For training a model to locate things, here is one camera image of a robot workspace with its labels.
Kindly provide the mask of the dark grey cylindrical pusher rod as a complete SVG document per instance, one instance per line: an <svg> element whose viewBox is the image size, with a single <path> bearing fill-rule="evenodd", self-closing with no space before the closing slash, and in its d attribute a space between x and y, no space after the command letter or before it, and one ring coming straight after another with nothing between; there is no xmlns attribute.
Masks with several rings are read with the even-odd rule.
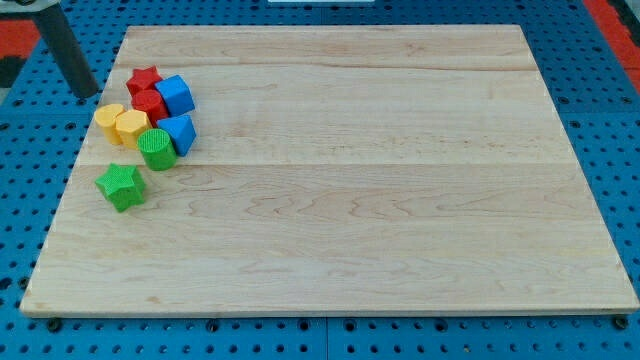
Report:
<svg viewBox="0 0 640 360"><path fill-rule="evenodd" d="M35 2L33 21L72 93L78 98L95 95L99 86L59 2Z"/></svg>

